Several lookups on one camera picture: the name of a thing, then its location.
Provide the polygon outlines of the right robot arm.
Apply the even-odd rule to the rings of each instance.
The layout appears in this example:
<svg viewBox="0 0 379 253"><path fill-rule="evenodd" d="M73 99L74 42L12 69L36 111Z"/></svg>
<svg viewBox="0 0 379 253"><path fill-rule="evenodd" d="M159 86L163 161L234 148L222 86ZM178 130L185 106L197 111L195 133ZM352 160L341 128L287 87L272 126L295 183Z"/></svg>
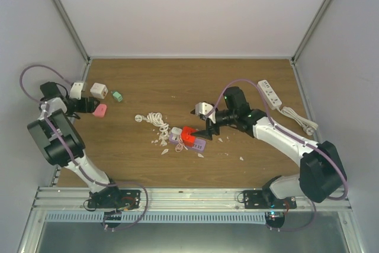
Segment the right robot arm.
<svg viewBox="0 0 379 253"><path fill-rule="evenodd" d="M239 87L228 87L223 97L225 110L200 102L191 111L205 121L205 129L194 132L195 137L212 140L221 127L233 127L271 145L299 167L298 174L276 176L262 187L265 206L274 209L283 199L295 196L321 203L346 184L347 176L333 143L307 140L269 118L264 111L250 108Z"/></svg>

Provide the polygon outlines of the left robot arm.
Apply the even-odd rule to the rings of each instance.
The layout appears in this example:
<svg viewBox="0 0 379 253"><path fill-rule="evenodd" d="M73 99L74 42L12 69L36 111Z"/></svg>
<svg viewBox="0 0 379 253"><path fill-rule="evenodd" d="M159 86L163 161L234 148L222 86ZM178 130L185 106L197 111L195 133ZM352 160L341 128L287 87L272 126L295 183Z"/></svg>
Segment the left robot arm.
<svg viewBox="0 0 379 253"><path fill-rule="evenodd" d="M74 172L89 188L90 198L101 199L109 208L122 201L117 184L98 169L85 152L85 143L69 120L79 113L93 113L100 106L95 97L71 98L63 95L61 85L46 82L40 86L39 118L27 126L38 149L46 161Z"/></svg>

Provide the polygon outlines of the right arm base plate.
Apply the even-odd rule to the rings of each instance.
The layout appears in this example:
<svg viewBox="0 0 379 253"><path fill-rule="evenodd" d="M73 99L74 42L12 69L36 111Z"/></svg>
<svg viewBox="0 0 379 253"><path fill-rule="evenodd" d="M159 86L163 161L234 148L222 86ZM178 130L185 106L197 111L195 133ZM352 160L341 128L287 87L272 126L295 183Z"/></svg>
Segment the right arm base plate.
<svg viewBox="0 0 379 253"><path fill-rule="evenodd" d="M244 190L242 191L243 204L245 209L296 209L297 203L294 197L285 199L274 198L267 201L262 190Z"/></svg>

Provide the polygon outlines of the white cube adapter plug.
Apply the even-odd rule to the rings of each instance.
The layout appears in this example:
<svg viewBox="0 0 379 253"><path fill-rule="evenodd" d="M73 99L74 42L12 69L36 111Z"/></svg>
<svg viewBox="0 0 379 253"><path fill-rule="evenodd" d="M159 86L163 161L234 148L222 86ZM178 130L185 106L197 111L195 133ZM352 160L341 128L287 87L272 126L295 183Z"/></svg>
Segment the white cube adapter plug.
<svg viewBox="0 0 379 253"><path fill-rule="evenodd" d="M90 93L95 98L104 99L108 94L108 88L106 85L96 82L91 86Z"/></svg>

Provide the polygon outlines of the pink cube socket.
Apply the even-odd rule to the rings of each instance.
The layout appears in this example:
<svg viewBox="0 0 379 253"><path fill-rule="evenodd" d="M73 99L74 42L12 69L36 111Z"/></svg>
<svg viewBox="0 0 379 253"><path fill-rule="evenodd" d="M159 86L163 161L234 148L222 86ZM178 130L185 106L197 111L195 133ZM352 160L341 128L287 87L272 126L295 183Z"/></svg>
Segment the pink cube socket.
<svg viewBox="0 0 379 253"><path fill-rule="evenodd" d="M106 104L99 104L95 111L92 113L93 116L103 118L107 112Z"/></svg>

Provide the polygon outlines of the white power strip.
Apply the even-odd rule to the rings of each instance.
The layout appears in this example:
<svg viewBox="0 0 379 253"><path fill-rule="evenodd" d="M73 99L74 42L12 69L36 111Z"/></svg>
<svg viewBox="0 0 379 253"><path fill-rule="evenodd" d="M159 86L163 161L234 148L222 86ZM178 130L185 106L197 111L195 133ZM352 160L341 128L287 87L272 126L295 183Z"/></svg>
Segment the white power strip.
<svg viewBox="0 0 379 253"><path fill-rule="evenodd" d="M282 101L267 80L259 81L258 87L270 109L276 110L282 106Z"/></svg>

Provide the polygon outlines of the red plug block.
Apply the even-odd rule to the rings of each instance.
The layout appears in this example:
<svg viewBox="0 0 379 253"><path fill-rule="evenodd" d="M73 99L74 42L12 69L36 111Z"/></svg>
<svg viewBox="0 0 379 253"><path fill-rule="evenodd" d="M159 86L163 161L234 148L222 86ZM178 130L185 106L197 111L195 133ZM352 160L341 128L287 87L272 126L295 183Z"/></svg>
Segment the red plug block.
<svg viewBox="0 0 379 253"><path fill-rule="evenodd" d="M194 146L196 137L193 136L192 134L195 133L196 131L197 130L192 127L188 127L188 126L183 127L182 132L181 132L181 140L183 141L183 144L185 146L187 147Z"/></svg>

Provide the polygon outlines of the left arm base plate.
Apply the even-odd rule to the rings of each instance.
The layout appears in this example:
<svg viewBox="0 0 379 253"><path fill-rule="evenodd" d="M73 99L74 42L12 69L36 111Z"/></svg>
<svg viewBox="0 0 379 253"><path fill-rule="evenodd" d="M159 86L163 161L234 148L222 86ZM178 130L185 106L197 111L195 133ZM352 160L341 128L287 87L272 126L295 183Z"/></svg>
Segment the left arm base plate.
<svg viewBox="0 0 379 253"><path fill-rule="evenodd" d="M89 193L83 206L86 210L98 209L131 210L139 208L140 190L121 190L116 187L105 188L97 193Z"/></svg>

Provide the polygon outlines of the purple plug adapter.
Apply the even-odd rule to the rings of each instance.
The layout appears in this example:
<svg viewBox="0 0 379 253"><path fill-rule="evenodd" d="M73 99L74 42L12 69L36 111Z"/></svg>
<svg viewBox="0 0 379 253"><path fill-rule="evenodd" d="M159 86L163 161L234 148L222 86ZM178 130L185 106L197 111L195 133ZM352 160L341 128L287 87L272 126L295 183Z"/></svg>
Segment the purple plug adapter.
<svg viewBox="0 0 379 253"><path fill-rule="evenodd" d="M174 145L177 145L179 143L176 140L176 138L173 137L173 134L169 135L169 142L172 143L172 144L174 144ZM193 150L193 151L196 151L196 152L204 152L205 146L206 146L206 141L202 140L202 139L199 139L199 138L196 137L194 145L193 146L187 146L187 149L188 150Z"/></svg>

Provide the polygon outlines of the green adapter plug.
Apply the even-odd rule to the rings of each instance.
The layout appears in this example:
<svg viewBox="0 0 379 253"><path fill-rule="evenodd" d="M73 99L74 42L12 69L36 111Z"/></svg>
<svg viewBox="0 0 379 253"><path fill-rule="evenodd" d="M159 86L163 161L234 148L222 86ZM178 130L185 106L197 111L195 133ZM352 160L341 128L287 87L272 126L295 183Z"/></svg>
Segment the green adapter plug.
<svg viewBox="0 0 379 253"><path fill-rule="evenodd" d="M123 96L118 91L112 91L111 94L117 102L122 102Z"/></svg>

